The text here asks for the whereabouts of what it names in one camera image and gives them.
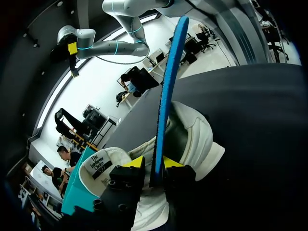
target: shoe label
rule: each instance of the shoe label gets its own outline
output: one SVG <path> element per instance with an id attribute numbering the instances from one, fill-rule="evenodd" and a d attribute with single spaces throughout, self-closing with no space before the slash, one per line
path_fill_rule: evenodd
<path id="1" fill-rule="evenodd" d="M 107 152 L 102 149 L 91 156 L 83 166 L 96 179 L 112 165 Z"/>

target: backpack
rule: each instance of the backpack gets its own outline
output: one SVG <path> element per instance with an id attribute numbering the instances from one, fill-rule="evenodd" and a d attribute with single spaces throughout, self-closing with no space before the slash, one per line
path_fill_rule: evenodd
<path id="1" fill-rule="evenodd" d="M 119 104 L 122 102 L 122 96 L 127 94 L 127 91 L 120 92 L 116 95 L 115 99 L 117 101 L 116 107 L 119 107 Z"/>

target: white sneaker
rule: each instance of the white sneaker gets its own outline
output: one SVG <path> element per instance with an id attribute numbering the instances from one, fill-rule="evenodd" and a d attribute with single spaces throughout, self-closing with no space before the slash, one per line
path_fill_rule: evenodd
<path id="1" fill-rule="evenodd" d="M 146 172 L 151 171 L 156 137 L 128 152 L 132 159 L 143 155 Z M 163 155 L 196 172 L 203 179 L 218 163 L 225 149 L 213 142 L 213 132 L 205 117 L 180 102 L 172 101 L 167 122 Z"/>
<path id="2" fill-rule="evenodd" d="M 91 157 L 79 169 L 81 182 L 94 195 L 100 196 L 115 165 L 122 165 L 131 159 L 144 156 L 146 170 L 144 188 L 141 200 L 138 202 L 132 231 L 152 230 L 168 220 L 169 206 L 165 193 L 161 189 L 148 189 L 155 139 L 156 137 L 152 138 L 128 153 L 119 148 L 98 151 L 96 154 L 108 155 L 112 164 L 103 163 L 102 165 L 109 167 L 95 180 L 92 177 L 93 173 L 87 171 L 85 167 L 87 161 L 93 162 Z M 172 102 L 163 155 L 183 165 L 190 165 L 196 172 L 196 180 L 201 180 L 215 167 L 224 151 L 223 147 L 213 142 L 212 129 L 202 114 L 179 102 Z"/>

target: yellow label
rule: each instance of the yellow label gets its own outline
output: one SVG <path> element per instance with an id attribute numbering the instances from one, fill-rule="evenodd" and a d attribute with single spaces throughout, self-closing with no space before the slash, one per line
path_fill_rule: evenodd
<path id="1" fill-rule="evenodd" d="M 133 167 L 140 168 L 141 167 L 141 163 L 142 163 L 142 159 L 143 159 L 143 156 L 139 156 L 137 159 L 134 159 L 133 161 L 130 161 L 127 164 L 124 164 L 123 167 L 133 166 Z"/>
<path id="2" fill-rule="evenodd" d="M 77 54 L 77 42 L 73 42 L 67 45 L 70 55 Z"/>
<path id="3" fill-rule="evenodd" d="M 174 160 L 171 160 L 168 157 L 163 156 L 163 159 L 164 159 L 165 168 L 172 167 L 172 166 L 184 167 L 184 165 L 182 165 L 182 164 L 180 164 L 178 162 L 175 162 Z"/>

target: black shirt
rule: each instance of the black shirt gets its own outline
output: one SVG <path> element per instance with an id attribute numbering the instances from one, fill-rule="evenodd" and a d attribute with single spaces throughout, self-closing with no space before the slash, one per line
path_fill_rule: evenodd
<path id="1" fill-rule="evenodd" d="M 80 154 L 80 153 L 78 153 L 78 152 L 72 152 L 72 153 L 71 153 L 71 160 L 69 161 L 69 165 L 70 165 L 71 167 L 76 166 L 76 164 L 77 164 L 78 160 L 80 159 L 80 157 L 81 157 L 81 154 Z"/>
<path id="2" fill-rule="evenodd" d="M 54 186 L 59 189 L 59 186 L 62 184 L 63 181 L 63 176 L 61 176 L 61 169 L 58 167 L 55 167 L 53 169 L 53 177 L 52 177 L 52 182 L 54 184 Z"/>

